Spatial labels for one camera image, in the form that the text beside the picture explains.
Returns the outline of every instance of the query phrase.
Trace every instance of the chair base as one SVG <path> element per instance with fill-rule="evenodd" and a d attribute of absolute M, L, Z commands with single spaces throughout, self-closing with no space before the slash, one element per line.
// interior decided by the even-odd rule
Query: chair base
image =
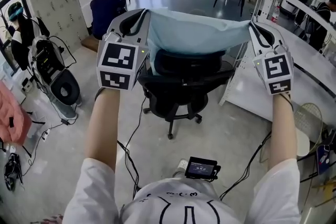
<path fill-rule="evenodd" d="M 143 109 L 142 111 L 143 111 L 144 114 L 148 114 L 149 112 L 151 112 L 151 109 L 150 108 L 146 108 L 146 109 Z M 195 118 L 196 118 L 195 119 L 196 123 L 200 124 L 202 122 L 202 116 L 201 115 L 196 114 Z M 174 139 L 174 135 L 172 133 L 174 120 L 179 120 L 179 119 L 181 119 L 181 118 L 173 119 L 172 121 L 169 122 L 170 123 L 169 124 L 169 132 L 168 132 L 168 135 L 167 135 L 169 140 Z"/>

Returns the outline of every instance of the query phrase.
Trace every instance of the chair backrest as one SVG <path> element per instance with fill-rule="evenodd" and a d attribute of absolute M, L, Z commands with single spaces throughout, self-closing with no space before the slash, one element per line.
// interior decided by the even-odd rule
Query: chair backrest
<path fill-rule="evenodd" d="M 179 105 L 202 99 L 210 91 L 225 84 L 233 71 L 220 72 L 222 55 L 182 55 L 159 50 L 152 70 L 144 70 L 139 83 L 157 99 Z"/>

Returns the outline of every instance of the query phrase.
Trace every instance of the pink cloth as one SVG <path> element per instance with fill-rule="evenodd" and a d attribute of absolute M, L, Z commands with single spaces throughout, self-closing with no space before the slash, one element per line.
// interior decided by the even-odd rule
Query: pink cloth
<path fill-rule="evenodd" d="M 13 125 L 10 127 L 9 119 L 13 118 Z M 31 118 L 16 101 L 14 95 L 0 81 L 0 137 L 5 143 L 16 143 L 23 145 L 29 128 Z"/>

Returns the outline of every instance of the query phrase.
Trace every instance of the white shelf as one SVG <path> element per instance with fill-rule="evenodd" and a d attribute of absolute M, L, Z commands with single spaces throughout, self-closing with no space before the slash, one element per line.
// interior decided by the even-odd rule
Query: white shelf
<path fill-rule="evenodd" d="M 295 7 L 299 8 L 300 10 L 304 11 L 314 20 L 316 20 L 320 25 L 322 25 L 333 37 L 336 37 L 336 30 L 333 28 L 326 20 L 324 20 L 318 13 L 312 10 L 310 7 L 306 6 L 299 0 L 286 0 L 289 3 L 292 3 Z"/>

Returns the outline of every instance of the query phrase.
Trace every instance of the window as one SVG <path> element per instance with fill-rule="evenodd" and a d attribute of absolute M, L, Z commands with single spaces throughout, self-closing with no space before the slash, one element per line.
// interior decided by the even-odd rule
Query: window
<path fill-rule="evenodd" d="M 8 19 L 8 8 L 15 2 L 21 2 L 24 8 L 24 14 L 29 16 L 25 0 L 0 0 L 0 69 L 3 68 L 7 74 L 11 75 L 18 69 L 18 64 L 14 60 L 12 49 L 10 47 L 11 36 L 7 30 L 10 26 L 16 28 L 16 26 Z"/>

